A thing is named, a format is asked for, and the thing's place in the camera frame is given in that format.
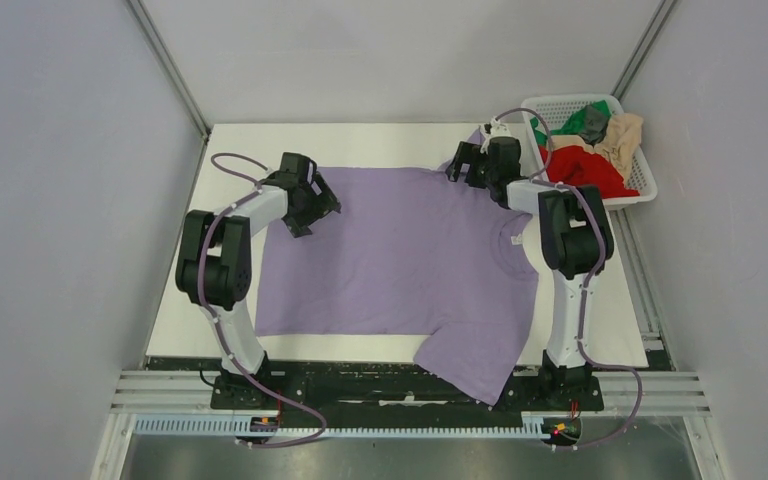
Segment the purple t shirt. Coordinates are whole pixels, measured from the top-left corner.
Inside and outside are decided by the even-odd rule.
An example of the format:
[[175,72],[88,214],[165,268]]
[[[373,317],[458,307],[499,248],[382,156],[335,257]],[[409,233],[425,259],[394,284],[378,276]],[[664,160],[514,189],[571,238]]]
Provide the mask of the purple t shirt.
[[266,233],[257,335],[419,335],[415,364],[495,404],[529,338],[539,284],[530,216],[448,180],[439,160],[319,170],[342,205],[296,238]]

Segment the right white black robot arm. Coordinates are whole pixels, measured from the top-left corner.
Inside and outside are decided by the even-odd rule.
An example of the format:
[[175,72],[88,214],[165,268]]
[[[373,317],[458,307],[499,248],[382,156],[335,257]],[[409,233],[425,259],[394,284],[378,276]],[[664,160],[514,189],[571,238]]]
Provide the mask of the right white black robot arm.
[[554,281],[553,324],[537,374],[540,400],[562,408],[587,390],[595,366],[587,352],[588,318],[599,275],[614,251],[600,191],[520,173],[521,145],[512,136],[483,145],[459,143],[444,172],[451,182],[484,189],[499,206],[531,214]]

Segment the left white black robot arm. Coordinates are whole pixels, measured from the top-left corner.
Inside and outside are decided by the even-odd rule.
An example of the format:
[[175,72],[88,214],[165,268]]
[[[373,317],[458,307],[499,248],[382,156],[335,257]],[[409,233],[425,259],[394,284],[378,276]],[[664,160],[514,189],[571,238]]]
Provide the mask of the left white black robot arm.
[[314,223],[341,210],[310,157],[285,152],[277,169],[263,170],[262,179],[245,178],[252,190],[243,197],[213,211],[186,214],[174,274],[177,289],[200,308],[220,347],[215,388],[234,388],[255,408],[272,399],[274,381],[262,373],[268,355],[246,303],[253,280],[252,239],[276,222],[292,237],[306,237]]

